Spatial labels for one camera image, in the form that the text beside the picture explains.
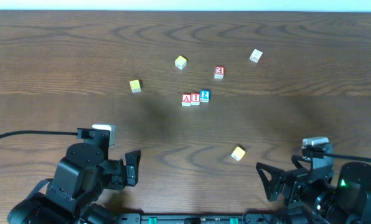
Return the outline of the red letter A block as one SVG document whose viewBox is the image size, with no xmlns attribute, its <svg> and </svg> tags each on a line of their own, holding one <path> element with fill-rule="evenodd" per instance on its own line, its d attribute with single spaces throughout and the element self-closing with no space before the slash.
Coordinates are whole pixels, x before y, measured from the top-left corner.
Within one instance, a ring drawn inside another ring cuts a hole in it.
<svg viewBox="0 0 371 224">
<path fill-rule="evenodd" d="M 191 106 L 191 94 L 183 93 L 181 99 L 182 106 Z"/>
</svg>

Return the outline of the red letter I block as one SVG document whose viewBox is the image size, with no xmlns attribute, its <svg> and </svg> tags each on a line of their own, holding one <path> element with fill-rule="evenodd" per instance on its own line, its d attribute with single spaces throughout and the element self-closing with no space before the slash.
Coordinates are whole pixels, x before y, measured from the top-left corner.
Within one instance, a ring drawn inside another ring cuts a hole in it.
<svg viewBox="0 0 371 224">
<path fill-rule="evenodd" d="M 192 93 L 190 95 L 190 104 L 192 106 L 200 105 L 200 94 L 199 93 Z"/>
</svg>

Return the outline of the blue number 2 block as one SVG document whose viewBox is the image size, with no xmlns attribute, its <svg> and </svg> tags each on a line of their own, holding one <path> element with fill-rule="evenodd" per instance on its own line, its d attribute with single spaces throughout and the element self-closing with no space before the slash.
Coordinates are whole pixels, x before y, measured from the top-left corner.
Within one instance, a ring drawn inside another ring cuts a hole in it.
<svg viewBox="0 0 371 224">
<path fill-rule="evenodd" d="M 200 91 L 200 102 L 208 103 L 210 101 L 210 90 L 201 90 Z"/>
</svg>

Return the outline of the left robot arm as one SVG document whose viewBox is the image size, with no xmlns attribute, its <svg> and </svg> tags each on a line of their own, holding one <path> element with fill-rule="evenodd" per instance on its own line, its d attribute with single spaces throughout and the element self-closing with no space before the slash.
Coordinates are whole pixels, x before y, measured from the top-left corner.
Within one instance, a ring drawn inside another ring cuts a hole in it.
<svg viewBox="0 0 371 224">
<path fill-rule="evenodd" d="M 96 201 L 105 189 L 122 191 L 138 183 L 141 152 L 124 159 L 108 156 L 111 131 L 79 128 L 54 177 L 41 180 L 7 216 L 8 223 L 119 223 L 119 216 Z"/>
</svg>

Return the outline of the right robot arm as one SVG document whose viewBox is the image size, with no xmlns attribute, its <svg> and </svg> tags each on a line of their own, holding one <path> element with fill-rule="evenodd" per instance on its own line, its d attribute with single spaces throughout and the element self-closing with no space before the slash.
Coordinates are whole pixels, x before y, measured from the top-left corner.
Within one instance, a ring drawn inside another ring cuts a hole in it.
<svg viewBox="0 0 371 224">
<path fill-rule="evenodd" d="M 284 196 L 271 223 L 371 223 L 371 158 L 334 154 L 326 137 L 307 138 L 285 171 L 257 163 L 266 198 Z"/>
</svg>

